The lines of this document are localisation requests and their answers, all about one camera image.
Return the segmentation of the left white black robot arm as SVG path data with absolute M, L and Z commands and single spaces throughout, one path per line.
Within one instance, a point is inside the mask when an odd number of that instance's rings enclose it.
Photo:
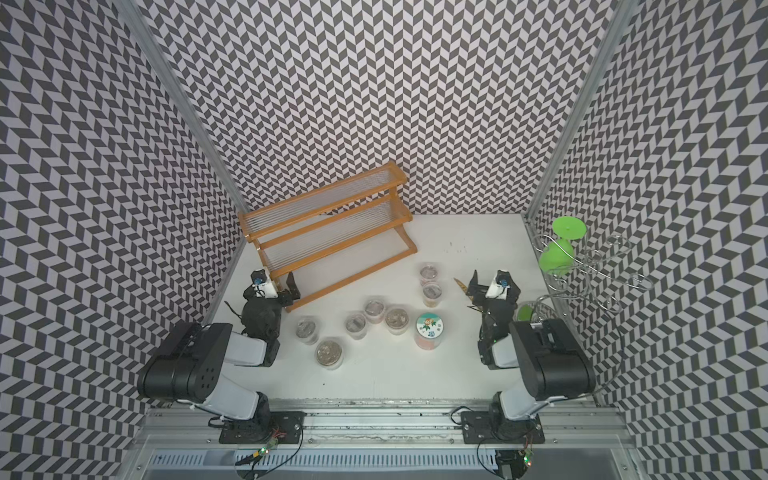
M 251 273 L 239 314 L 244 330 L 229 323 L 177 323 L 139 371 L 141 397 L 186 404 L 210 413 L 222 444 L 298 441 L 300 416 L 273 415 L 266 394 L 223 373 L 225 365 L 267 368 L 280 349 L 282 312 L 301 299 L 294 275 L 280 289 L 264 269 Z

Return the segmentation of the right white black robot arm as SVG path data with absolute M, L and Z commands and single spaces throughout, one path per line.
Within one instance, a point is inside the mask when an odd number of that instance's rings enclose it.
M 521 290 L 506 270 L 491 284 L 474 273 L 465 288 L 481 314 L 477 348 L 491 370 L 511 370 L 520 378 L 494 394 L 486 411 L 461 414 L 464 442 L 480 445 L 541 444 L 539 413 L 548 406 L 590 395 L 596 375 L 579 341 L 561 318 L 521 320 Z

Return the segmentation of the clear seed container red label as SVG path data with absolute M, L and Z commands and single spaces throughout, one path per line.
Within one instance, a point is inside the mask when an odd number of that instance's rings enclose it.
M 367 334 L 368 321 L 362 313 L 350 314 L 344 321 L 345 332 L 354 340 L 361 340 Z

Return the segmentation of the orange wooden tiered shelf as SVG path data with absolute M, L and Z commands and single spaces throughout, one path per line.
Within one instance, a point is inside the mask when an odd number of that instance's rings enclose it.
M 407 182 L 393 161 L 275 204 L 240 213 L 245 239 L 280 290 L 295 284 L 294 274 L 332 255 L 394 232 L 405 249 L 287 307 L 297 310 L 418 252 L 405 230 L 413 215 L 398 194 Z

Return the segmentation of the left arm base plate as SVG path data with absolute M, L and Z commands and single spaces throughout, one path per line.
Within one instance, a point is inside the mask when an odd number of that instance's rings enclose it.
M 305 418 L 302 411 L 277 411 L 251 420 L 226 420 L 218 442 L 224 445 L 266 444 L 276 434 L 279 444 L 297 445 Z

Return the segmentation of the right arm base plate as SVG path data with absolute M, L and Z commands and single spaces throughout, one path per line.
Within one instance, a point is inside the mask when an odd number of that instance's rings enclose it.
M 462 410 L 457 421 L 465 444 L 537 445 L 545 442 L 539 417 L 508 420 L 502 414 Z

